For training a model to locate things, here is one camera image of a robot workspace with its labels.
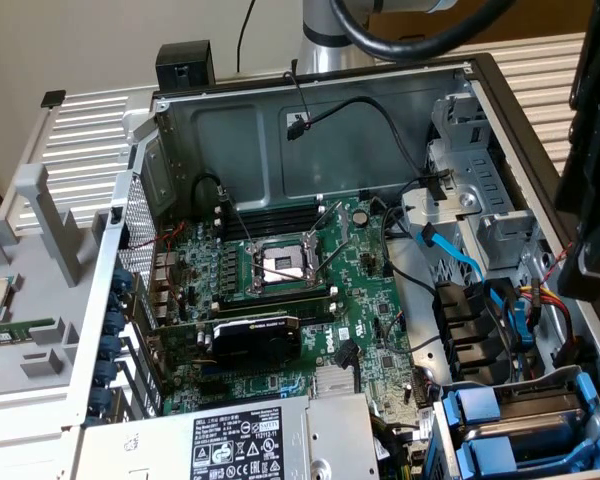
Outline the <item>blue disk carrier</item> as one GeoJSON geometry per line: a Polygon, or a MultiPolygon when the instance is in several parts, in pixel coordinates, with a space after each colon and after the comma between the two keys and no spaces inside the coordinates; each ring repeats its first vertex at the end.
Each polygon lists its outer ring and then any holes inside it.
{"type": "Polygon", "coordinates": [[[517,461],[508,437],[464,442],[456,451],[462,480],[528,480],[600,469],[600,437],[585,439],[571,452],[517,461]]]}

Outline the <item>silver metal drive cage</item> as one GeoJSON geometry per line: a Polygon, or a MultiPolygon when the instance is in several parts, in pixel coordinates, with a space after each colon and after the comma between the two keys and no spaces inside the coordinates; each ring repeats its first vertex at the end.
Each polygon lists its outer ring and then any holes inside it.
{"type": "Polygon", "coordinates": [[[504,128],[491,107],[471,93],[437,100],[431,122],[438,136],[426,147],[426,165],[434,172],[452,171],[441,181],[447,199],[435,202],[422,187],[407,190],[401,199],[406,224],[413,238],[431,225],[475,263],[418,240],[423,266],[436,283],[467,285],[507,275],[515,284],[523,283],[549,255],[515,177],[519,157],[504,128]]]}

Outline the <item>black plastic clip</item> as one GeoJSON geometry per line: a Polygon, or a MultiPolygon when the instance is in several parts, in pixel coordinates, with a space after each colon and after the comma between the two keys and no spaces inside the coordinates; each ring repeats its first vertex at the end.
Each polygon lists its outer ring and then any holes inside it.
{"type": "Polygon", "coordinates": [[[418,179],[422,188],[426,188],[435,202],[446,200],[447,196],[441,186],[441,181],[452,173],[449,169],[443,169],[435,173],[426,174],[418,179]]]}

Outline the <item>metal socket cover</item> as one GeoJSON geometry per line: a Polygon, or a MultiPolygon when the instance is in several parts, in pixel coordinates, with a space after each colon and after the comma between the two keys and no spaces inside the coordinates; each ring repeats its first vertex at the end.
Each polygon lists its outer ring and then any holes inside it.
{"type": "Polygon", "coordinates": [[[329,266],[333,260],[339,255],[343,248],[349,243],[349,221],[342,202],[338,201],[329,206],[312,225],[309,231],[304,232],[301,236],[301,246],[305,254],[305,270],[304,279],[307,283],[314,282],[319,272],[329,266]],[[320,261],[317,254],[318,228],[325,225],[331,219],[334,213],[337,213],[337,218],[340,222],[341,243],[336,249],[329,254],[325,260],[320,261]]]}

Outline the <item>green motherboard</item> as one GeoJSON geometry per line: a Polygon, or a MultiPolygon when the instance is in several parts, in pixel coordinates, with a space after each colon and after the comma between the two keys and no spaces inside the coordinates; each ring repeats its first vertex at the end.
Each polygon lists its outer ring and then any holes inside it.
{"type": "MultiPolygon", "coordinates": [[[[149,346],[164,389],[164,414],[299,396],[319,399],[315,397],[316,368],[337,365],[354,369],[355,393],[366,397],[373,415],[391,425],[396,433],[414,439],[426,436],[431,416],[429,383],[418,377],[414,362],[415,355],[424,352],[426,346],[408,336],[398,278],[385,259],[393,223],[382,218],[377,201],[347,197],[316,204],[326,210],[338,201],[348,217],[349,243],[321,271],[323,285],[330,286],[331,297],[325,300],[330,301],[332,311],[337,311],[336,320],[301,326],[301,356],[280,368],[218,367],[217,375],[205,377],[201,367],[210,364],[171,369],[149,346]],[[356,210],[369,216],[364,228],[356,227],[352,221],[356,210]]],[[[210,317],[214,301],[253,296],[245,292],[250,277],[248,240],[224,239],[231,219],[236,218],[215,214],[165,232],[158,244],[151,278],[156,329],[222,321],[210,317]]],[[[323,261],[341,243],[337,213],[318,228],[317,237],[323,261]]]]}

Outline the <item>black RAM slot white latch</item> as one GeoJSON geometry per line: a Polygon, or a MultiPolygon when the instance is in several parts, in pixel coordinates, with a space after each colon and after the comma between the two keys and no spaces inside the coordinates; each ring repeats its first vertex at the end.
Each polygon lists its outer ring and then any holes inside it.
{"type": "Polygon", "coordinates": [[[251,210],[240,210],[236,205],[231,204],[230,202],[221,202],[216,205],[212,212],[214,214],[222,214],[222,215],[234,215],[240,214],[245,217],[255,217],[255,216],[265,216],[265,215],[279,215],[279,216],[309,216],[316,217],[318,214],[321,214],[325,211],[323,205],[319,205],[316,203],[311,204],[300,204],[300,205],[286,205],[286,206],[278,206],[278,207],[267,207],[267,208],[259,208],[259,209],[251,209],[251,210]]]}
{"type": "Polygon", "coordinates": [[[302,327],[333,323],[337,311],[330,309],[330,302],[315,302],[299,307],[296,316],[302,327]]]}
{"type": "Polygon", "coordinates": [[[313,302],[329,299],[330,297],[330,287],[325,286],[317,289],[286,290],[274,292],[271,295],[248,297],[240,300],[218,300],[211,304],[210,309],[214,313],[225,313],[266,306],[313,302]]]}
{"type": "Polygon", "coordinates": [[[319,218],[316,206],[246,212],[241,215],[249,231],[305,231],[319,218]]]}

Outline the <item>silver chipset heatsink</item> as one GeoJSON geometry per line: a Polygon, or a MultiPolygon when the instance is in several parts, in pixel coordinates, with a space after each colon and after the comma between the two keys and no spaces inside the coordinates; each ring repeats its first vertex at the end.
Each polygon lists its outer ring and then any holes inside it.
{"type": "Polygon", "coordinates": [[[354,369],[342,369],[337,365],[317,367],[314,386],[315,397],[319,399],[354,394],[354,369]]]}

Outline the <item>thin metal locking lever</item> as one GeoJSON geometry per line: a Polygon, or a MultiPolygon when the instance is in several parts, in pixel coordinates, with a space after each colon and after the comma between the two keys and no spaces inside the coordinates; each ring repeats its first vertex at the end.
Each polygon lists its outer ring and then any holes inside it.
{"type": "Polygon", "coordinates": [[[256,272],[262,276],[265,284],[305,280],[304,271],[301,268],[275,270],[266,267],[257,267],[256,272]]]}
{"type": "Polygon", "coordinates": [[[250,233],[249,233],[249,231],[248,231],[245,223],[243,222],[242,217],[240,216],[238,209],[236,208],[233,200],[231,199],[231,197],[230,197],[227,189],[223,185],[220,185],[220,186],[217,187],[217,192],[218,192],[218,197],[219,197],[220,202],[223,205],[228,206],[228,208],[230,209],[232,215],[239,222],[239,224],[240,224],[240,226],[242,228],[242,231],[244,232],[244,235],[246,236],[246,239],[249,242],[249,247],[251,249],[253,249],[254,242],[252,240],[252,237],[251,237],[251,235],[250,235],[250,233]]]}

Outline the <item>silver CPU socket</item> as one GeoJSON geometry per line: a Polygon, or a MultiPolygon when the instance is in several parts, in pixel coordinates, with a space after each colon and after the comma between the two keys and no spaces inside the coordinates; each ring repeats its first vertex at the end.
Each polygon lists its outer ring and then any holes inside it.
{"type": "MultiPolygon", "coordinates": [[[[281,290],[313,289],[325,283],[324,274],[319,272],[315,281],[310,283],[304,280],[265,284],[262,276],[256,272],[257,267],[275,270],[301,268],[304,271],[306,260],[301,246],[301,236],[302,234],[288,238],[266,238],[254,243],[253,249],[247,249],[250,277],[245,289],[246,293],[257,296],[281,290]]],[[[319,246],[317,246],[317,254],[321,261],[319,246]]]]}

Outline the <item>open grey PC case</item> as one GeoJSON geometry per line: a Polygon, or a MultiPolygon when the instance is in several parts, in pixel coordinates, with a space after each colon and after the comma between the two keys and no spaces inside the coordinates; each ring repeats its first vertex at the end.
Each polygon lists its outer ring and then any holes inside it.
{"type": "Polygon", "coordinates": [[[223,185],[240,210],[323,203],[347,197],[377,201],[393,233],[385,259],[411,340],[426,349],[414,357],[429,383],[427,434],[414,439],[370,414],[379,480],[462,480],[456,451],[464,442],[508,437],[517,461],[565,455],[600,437],[600,320],[588,302],[558,290],[574,228],[553,196],[560,171],[538,131],[520,108],[495,62],[487,56],[428,62],[414,68],[380,67],[325,75],[280,76],[187,92],[159,92],[151,116],[131,143],[99,251],[79,349],[80,377],[72,390],[83,420],[71,459],[70,480],[90,427],[157,419],[164,389],[147,336],[157,328],[151,278],[158,244],[182,223],[212,218],[223,185]],[[515,177],[534,212],[548,257],[521,284],[510,275],[482,277],[485,305],[498,310],[496,326],[510,350],[510,380],[500,385],[454,381],[432,308],[435,286],[418,240],[438,245],[473,265],[426,225],[413,238],[403,194],[435,173],[426,147],[437,138],[434,103],[471,93],[491,107],[519,159],[515,177]],[[115,268],[132,273],[112,362],[112,405],[87,412],[98,345],[115,268]]]}

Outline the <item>black graphics card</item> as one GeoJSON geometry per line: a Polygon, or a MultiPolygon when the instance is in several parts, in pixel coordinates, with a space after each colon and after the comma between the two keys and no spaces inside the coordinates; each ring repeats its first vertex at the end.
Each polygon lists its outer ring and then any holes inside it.
{"type": "Polygon", "coordinates": [[[265,315],[160,327],[147,336],[166,366],[210,364],[224,370],[280,368],[302,353],[300,319],[265,315]]]}

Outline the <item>black plastic block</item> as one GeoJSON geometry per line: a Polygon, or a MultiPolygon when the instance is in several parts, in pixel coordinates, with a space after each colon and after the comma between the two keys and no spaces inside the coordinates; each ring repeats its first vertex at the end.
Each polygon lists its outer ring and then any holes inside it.
{"type": "Polygon", "coordinates": [[[184,91],[216,84],[209,40],[164,44],[155,60],[159,90],[184,91]]]}

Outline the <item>silver power supply unit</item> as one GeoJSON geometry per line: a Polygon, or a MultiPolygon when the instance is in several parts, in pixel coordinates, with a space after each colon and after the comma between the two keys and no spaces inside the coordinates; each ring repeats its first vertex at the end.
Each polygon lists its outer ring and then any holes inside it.
{"type": "Polygon", "coordinates": [[[74,480],[379,480],[361,394],[87,429],[74,480]]]}

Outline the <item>grey plastic parts rack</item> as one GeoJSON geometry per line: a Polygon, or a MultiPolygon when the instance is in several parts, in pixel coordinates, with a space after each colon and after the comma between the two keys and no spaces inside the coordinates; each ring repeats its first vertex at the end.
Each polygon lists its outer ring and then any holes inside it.
{"type": "Polygon", "coordinates": [[[106,215],[79,226],[55,205],[48,177],[44,165],[27,164],[14,179],[38,222],[33,232],[19,233],[0,216],[0,277],[15,277],[0,323],[54,320],[31,329],[30,342],[0,346],[0,395],[69,384],[94,284],[106,215]]]}

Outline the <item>green RAM stick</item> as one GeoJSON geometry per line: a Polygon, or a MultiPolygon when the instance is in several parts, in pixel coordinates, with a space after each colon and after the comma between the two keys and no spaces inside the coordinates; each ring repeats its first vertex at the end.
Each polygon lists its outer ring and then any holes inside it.
{"type": "Polygon", "coordinates": [[[0,323],[0,346],[30,342],[30,330],[54,324],[53,319],[42,319],[18,323],[0,323]]]}

